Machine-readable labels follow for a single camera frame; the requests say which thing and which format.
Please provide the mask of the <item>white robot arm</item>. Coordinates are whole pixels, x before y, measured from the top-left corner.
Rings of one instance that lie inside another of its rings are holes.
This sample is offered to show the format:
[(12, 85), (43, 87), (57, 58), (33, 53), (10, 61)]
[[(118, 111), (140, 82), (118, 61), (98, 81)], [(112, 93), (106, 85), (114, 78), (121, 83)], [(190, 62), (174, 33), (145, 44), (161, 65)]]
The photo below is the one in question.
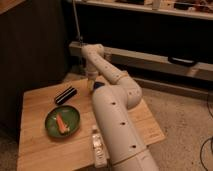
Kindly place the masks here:
[(109, 82), (94, 91), (92, 106), (113, 171), (159, 171), (128, 114), (142, 100), (141, 87), (103, 58), (101, 44), (84, 45), (81, 52), (88, 78), (95, 80), (100, 73)]

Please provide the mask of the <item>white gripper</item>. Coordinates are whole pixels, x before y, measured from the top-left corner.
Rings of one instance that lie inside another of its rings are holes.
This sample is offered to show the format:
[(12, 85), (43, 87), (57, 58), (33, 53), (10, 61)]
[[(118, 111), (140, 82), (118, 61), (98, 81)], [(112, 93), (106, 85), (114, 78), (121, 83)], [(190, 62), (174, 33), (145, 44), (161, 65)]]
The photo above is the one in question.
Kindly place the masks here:
[(86, 70), (87, 73), (87, 87), (89, 90), (93, 90), (94, 80), (98, 76), (98, 71), (94, 67), (89, 67)]

